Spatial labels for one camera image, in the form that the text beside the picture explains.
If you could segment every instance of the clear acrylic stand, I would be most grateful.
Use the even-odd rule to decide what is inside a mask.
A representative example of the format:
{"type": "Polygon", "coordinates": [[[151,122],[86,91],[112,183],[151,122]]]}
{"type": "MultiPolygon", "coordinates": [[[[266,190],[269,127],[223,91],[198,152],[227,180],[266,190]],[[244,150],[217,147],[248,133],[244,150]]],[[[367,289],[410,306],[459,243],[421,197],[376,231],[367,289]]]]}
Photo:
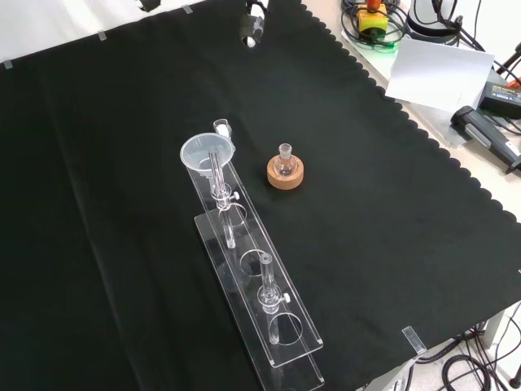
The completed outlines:
{"type": "Polygon", "coordinates": [[[316,389],[322,339],[230,162],[228,122],[214,127],[181,149],[206,212],[195,224],[264,390],[316,389]]]}

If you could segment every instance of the white surface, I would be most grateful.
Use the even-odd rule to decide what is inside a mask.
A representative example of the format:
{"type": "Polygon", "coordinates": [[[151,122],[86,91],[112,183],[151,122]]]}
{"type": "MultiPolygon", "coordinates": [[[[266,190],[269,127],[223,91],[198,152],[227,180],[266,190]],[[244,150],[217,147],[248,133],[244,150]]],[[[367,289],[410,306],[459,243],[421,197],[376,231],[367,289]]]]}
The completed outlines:
{"type": "Polygon", "coordinates": [[[386,95],[451,113],[476,108],[493,61],[488,53],[404,38],[386,95]]]}
{"type": "Polygon", "coordinates": [[[146,13],[134,0],[2,0],[0,62],[199,1],[163,0],[146,13]]]}

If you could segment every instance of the black device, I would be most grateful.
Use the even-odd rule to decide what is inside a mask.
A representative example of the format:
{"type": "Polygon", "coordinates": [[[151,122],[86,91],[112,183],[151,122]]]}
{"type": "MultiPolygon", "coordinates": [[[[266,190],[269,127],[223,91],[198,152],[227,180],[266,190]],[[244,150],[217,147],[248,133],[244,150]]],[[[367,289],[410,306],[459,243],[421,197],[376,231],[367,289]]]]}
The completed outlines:
{"type": "Polygon", "coordinates": [[[521,118],[521,90],[487,81],[479,108],[518,120],[521,118]]]}
{"type": "Polygon", "coordinates": [[[473,138],[509,167],[507,174],[521,165],[521,152],[484,116],[470,106],[460,108],[451,118],[453,128],[465,139],[473,138]]]}
{"type": "Polygon", "coordinates": [[[140,3],[142,5],[140,8],[143,11],[150,12],[161,5],[161,0],[140,0],[140,3]]]}

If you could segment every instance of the white paper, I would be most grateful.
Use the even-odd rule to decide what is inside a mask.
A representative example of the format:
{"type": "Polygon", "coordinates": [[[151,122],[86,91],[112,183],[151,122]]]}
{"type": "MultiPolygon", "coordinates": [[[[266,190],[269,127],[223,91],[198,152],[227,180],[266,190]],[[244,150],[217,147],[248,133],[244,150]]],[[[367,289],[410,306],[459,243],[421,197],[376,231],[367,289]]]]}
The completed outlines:
{"type": "Polygon", "coordinates": [[[476,108],[493,61],[489,53],[403,39],[386,96],[447,112],[476,108]]]}

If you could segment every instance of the round hole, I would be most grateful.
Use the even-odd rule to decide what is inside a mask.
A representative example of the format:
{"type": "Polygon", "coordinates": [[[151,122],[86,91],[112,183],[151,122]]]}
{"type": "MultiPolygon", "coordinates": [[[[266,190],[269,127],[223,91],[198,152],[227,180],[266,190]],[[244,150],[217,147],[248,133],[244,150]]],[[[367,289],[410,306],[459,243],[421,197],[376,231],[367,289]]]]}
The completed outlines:
{"type": "Polygon", "coordinates": [[[240,226],[246,221],[246,208],[232,202],[226,210],[219,211],[219,221],[223,226],[240,226]]]}
{"type": "Polygon", "coordinates": [[[239,264],[244,274],[250,277],[259,277],[261,275],[261,254],[264,254],[264,251],[254,248],[246,251],[241,256],[239,264]]]}
{"type": "Polygon", "coordinates": [[[302,337],[302,322],[294,314],[283,312],[269,322],[269,340],[279,345],[291,345],[302,337]]]}

